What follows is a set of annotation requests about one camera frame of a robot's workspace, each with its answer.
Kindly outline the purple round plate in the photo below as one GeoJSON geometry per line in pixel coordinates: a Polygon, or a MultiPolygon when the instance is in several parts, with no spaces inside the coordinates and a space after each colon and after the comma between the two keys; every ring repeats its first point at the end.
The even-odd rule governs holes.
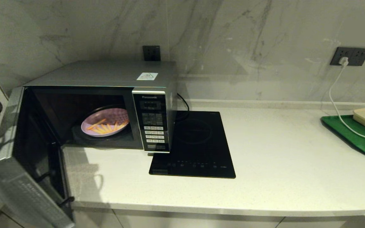
{"type": "Polygon", "coordinates": [[[112,126],[112,128],[116,121],[118,121],[118,124],[122,123],[123,121],[129,121],[127,110],[121,109],[121,108],[107,108],[107,109],[96,111],[93,114],[89,115],[81,123],[82,132],[85,133],[86,135],[92,136],[92,137],[107,137],[107,136],[112,136],[117,133],[120,133],[121,131],[126,129],[126,127],[130,123],[130,121],[129,121],[129,123],[122,129],[119,129],[117,131],[112,131],[109,133],[104,133],[104,134],[98,134],[98,133],[95,133],[94,131],[87,130],[87,128],[89,126],[93,125],[94,123],[97,123],[98,121],[100,121],[104,118],[106,118],[106,121],[102,124],[106,125],[107,123],[109,123],[112,126]]]}

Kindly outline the black glass microwave door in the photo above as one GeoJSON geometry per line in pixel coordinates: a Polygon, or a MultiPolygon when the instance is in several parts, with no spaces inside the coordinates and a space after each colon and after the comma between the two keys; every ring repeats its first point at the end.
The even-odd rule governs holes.
{"type": "Polygon", "coordinates": [[[0,125],[0,200],[36,228],[75,228],[62,144],[36,93],[15,88],[0,125]]]}

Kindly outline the silver Panasonic microwave oven body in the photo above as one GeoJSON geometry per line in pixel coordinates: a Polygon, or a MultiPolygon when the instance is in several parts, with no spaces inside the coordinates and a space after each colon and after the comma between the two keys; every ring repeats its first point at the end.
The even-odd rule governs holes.
{"type": "Polygon", "coordinates": [[[62,146],[171,150],[178,99],[175,62],[78,61],[23,87],[36,93],[62,146]],[[132,141],[90,143],[73,137],[72,128],[81,118],[104,106],[127,110],[132,141]]]}

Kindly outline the black induction cooktop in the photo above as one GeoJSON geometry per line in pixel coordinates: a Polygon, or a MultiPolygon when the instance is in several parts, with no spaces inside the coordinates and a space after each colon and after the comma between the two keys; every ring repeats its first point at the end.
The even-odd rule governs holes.
{"type": "Polygon", "coordinates": [[[153,155],[149,174],[235,179],[220,113],[177,111],[171,151],[153,155]]]}

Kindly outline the grey cabinet under counter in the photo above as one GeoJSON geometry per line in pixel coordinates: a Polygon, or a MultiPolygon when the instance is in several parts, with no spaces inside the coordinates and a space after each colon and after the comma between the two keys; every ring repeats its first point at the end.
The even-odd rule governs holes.
{"type": "Polygon", "coordinates": [[[109,194],[71,202],[77,228],[365,228],[365,200],[109,194]]]}

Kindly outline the small dark wall socket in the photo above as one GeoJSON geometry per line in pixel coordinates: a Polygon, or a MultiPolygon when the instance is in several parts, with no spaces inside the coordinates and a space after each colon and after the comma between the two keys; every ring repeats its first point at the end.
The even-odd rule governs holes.
{"type": "Polygon", "coordinates": [[[143,45],[144,61],[161,61],[161,52],[159,45],[143,45]]]}

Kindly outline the wide dark wall socket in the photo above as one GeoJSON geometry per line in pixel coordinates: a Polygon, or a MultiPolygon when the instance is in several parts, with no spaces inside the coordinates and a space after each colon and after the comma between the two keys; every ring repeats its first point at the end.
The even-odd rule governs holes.
{"type": "Polygon", "coordinates": [[[362,66],[365,62],[365,48],[337,47],[329,65],[341,66],[340,61],[343,57],[348,58],[348,66],[362,66]]]}

